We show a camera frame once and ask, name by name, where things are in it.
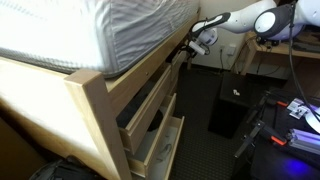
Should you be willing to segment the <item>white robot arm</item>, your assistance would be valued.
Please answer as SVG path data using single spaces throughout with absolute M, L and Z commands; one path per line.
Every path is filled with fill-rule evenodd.
M 217 29 L 239 34 L 253 30 L 267 40 L 288 40 L 306 25 L 320 26 L 320 0 L 298 0 L 278 6 L 274 0 L 259 0 L 241 10 L 224 12 L 197 21 L 189 30 L 188 46 L 201 55 L 202 45 L 212 46 L 218 39 Z

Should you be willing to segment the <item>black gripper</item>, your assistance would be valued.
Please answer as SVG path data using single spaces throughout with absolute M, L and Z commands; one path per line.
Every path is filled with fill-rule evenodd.
M 182 46 L 182 51 L 186 51 L 189 53 L 191 58 L 194 58 L 197 55 L 197 52 L 189 46 Z

